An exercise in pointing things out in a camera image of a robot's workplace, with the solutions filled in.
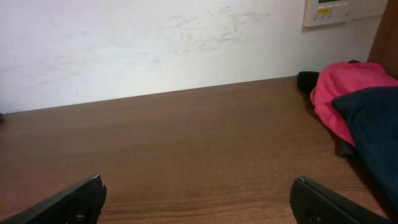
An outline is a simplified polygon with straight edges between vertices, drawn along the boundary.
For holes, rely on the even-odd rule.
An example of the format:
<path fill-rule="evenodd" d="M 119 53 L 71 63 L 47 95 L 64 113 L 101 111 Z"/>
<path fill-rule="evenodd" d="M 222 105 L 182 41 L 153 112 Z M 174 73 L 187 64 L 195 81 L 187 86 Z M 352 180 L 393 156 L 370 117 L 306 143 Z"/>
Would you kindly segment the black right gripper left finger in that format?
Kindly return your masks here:
<path fill-rule="evenodd" d="M 77 182 L 1 224 L 97 224 L 107 188 L 100 175 Z"/>

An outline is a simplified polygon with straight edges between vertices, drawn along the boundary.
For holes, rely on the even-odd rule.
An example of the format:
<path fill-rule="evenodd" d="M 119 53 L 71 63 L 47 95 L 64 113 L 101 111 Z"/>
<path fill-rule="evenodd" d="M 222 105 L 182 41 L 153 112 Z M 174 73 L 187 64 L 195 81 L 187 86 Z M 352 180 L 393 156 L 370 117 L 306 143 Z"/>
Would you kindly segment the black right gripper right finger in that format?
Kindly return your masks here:
<path fill-rule="evenodd" d="M 290 189 L 290 207 L 298 224 L 391 224 L 391 221 L 305 176 Z"/>

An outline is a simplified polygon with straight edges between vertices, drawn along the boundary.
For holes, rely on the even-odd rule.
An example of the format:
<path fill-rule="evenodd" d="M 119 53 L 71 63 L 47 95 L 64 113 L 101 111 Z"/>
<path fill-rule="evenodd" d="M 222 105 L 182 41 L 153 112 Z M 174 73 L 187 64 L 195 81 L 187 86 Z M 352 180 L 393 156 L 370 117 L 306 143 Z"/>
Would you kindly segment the navy blue shorts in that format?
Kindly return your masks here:
<path fill-rule="evenodd" d="M 397 211 L 397 87 L 365 88 L 331 103 L 345 120 L 360 159 Z"/>

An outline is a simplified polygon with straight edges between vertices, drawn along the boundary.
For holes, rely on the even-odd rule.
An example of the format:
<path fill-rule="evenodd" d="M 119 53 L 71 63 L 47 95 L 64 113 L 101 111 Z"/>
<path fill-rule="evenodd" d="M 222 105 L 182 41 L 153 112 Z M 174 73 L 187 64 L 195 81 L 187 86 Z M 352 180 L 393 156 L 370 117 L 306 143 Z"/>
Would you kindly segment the black garment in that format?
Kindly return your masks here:
<path fill-rule="evenodd" d="M 309 98 L 311 97 L 311 92 L 317 85 L 318 77 L 319 77 L 319 72 L 299 72 L 298 77 L 297 77 L 297 86 L 300 91 L 304 92 Z M 316 114 L 316 118 L 320 120 L 322 125 L 324 125 L 327 130 L 331 133 L 331 135 L 335 139 L 335 154 L 338 157 L 342 157 L 345 159 L 357 159 L 358 152 L 356 148 L 350 144 L 349 142 L 346 142 L 344 139 L 341 139 L 339 136 L 337 136 Z"/>

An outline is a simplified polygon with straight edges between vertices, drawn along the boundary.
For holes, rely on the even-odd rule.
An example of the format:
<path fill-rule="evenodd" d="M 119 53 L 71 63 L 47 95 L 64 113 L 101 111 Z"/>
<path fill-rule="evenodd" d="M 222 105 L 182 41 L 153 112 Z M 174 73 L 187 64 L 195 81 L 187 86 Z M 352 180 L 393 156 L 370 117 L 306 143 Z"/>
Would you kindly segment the red t-shirt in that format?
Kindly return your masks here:
<path fill-rule="evenodd" d="M 310 101 L 322 123 L 342 140 L 355 145 L 346 121 L 331 101 L 339 96 L 376 86 L 397 86 L 397 80 L 378 63 L 338 62 L 325 67 L 311 91 Z"/>

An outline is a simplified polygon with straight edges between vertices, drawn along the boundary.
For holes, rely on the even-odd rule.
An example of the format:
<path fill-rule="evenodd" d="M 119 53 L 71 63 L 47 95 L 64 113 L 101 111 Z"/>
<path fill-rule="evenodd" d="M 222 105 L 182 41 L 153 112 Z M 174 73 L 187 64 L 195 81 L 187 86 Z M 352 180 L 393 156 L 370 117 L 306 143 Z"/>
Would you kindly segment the brown wooden door frame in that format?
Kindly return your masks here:
<path fill-rule="evenodd" d="M 381 64 L 388 75 L 397 79 L 397 0 L 388 0 L 380 21 L 368 62 Z"/>

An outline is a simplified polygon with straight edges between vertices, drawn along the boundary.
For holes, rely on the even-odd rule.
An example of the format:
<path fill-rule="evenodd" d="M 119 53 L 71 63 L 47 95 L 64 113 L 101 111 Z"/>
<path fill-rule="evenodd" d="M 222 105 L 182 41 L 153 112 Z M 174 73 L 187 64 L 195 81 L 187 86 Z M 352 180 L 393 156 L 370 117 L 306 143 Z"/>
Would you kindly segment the beige wall control panel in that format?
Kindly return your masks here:
<path fill-rule="evenodd" d="M 306 0 L 304 27 L 346 23 L 381 16 L 387 0 Z"/>

